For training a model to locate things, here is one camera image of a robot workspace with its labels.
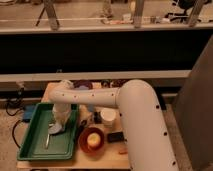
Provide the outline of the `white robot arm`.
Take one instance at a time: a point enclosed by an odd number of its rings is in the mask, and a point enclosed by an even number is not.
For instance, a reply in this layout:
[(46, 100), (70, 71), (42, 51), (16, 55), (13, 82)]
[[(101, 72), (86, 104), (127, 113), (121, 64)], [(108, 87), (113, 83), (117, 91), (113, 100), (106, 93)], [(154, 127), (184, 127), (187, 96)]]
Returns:
[(179, 171), (157, 95), (143, 80), (120, 88), (75, 90), (58, 84), (49, 93), (54, 104), (117, 108), (131, 171)]

